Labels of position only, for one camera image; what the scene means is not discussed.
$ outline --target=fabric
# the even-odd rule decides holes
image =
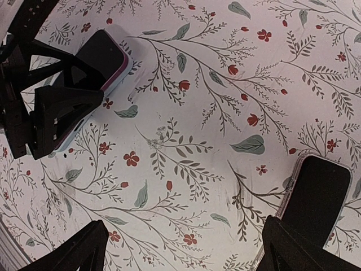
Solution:
[[[61,0],[38,38],[76,53],[104,28],[133,69],[67,151],[1,140],[2,219],[32,259],[102,219],[105,270],[249,270],[311,152],[352,170],[326,249],[361,265],[359,0]]]

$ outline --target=flower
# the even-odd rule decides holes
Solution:
[[[167,189],[170,191],[173,188],[173,184],[171,181],[167,181],[167,185],[166,185]]]
[[[342,62],[346,61],[346,55],[345,55],[345,53],[343,53],[343,52],[340,52],[340,54],[337,55],[337,57],[338,57],[338,58],[336,58],[336,60],[339,60],[340,62],[341,62],[341,61],[342,61]]]
[[[297,151],[296,148],[291,148],[291,149],[288,151],[288,153],[289,153],[289,154],[294,154],[296,151]]]
[[[84,25],[83,25],[83,29],[81,30],[81,33],[87,32],[90,27],[91,27],[90,23],[84,24]]]
[[[329,241],[332,240],[332,237],[334,237],[334,233],[331,233],[330,237],[328,238]]]
[[[115,242],[119,242],[119,240],[120,240],[120,235],[116,231],[113,231],[112,233],[109,232],[109,237],[112,241],[115,241]]]
[[[184,90],[190,89],[190,86],[191,86],[191,84],[188,80],[183,80],[183,81],[179,82],[179,89],[181,91],[183,91],[183,89]]]
[[[246,94],[241,94],[241,99],[242,100],[248,100],[248,96]]]
[[[124,155],[124,160],[126,160],[126,165],[130,167],[131,165],[136,167],[137,162],[139,162],[139,157],[135,155],[135,151],[132,151],[130,154]]]
[[[7,157],[7,148],[3,147],[2,151],[3,151],[2,156],[6,158]]]
[[[271,32],[267,32],[264,29],[262,29],[262,31],[258,31],[258,38],[260,40],[265,40],[265,42],[268,42],[270,40],[270,37],[272,37],[272,33]]]
[[[121,187],[121,188],[127,188],[128,186],[129,186],[128,182],[122,182],[122,183],[120,184],[120,187]]]
[[[228,72],[230,75],[236,75],[238,73],[238,69],[236,68],[236,65],[230,65],[228,67]]]
[[[113,101],[109,101],[109,98],[105,99],[105,103],[103,103],[103,107],[106,107],[107,109],[111,109],[111,106],[113,105]]]
[[[329,149],[330,152],[333,152],[333,148],[336,148],[337,146],[337,141],[334,142],[333,139],[327,141],[327,149]]]
[[[102,154],[105,155],[105,153],[106,153],[108,150],[111,150],[111,149],[110,149],[110,145],[107,145],[105,142],[103,142],[103,143],[101,143],[101,144],[99,145],[99,151],[101,151]]]
[[[261,165],[261,168],[256,167],[256,170],[259,171],[258,174],[262,176],[263,173],[267,173],[268,169],[265,168],[266,165]]]
[[[187,243],[187,245],[189,245],[189,246],[191,244],[197,244],[197,240],[194,239],[194,234],[191,234],[191,235],[186,234],[186,235],[184,235],[183,241],[185,241]]]
[[[250,117],[247,119],[247,122],[250,126],[255,127],[258,123],[258,117],[255,114],[250,114]]]

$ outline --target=floral tablecloth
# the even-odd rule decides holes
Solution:
[[[1,138],[2,219],[32,259],[101,219],[105,270],[248,270],[312,152],[353,171],[326,249],[361,265],[360,0],[60,0],[38,39],[76,53],[104,28],[133,68],[67,151]]]

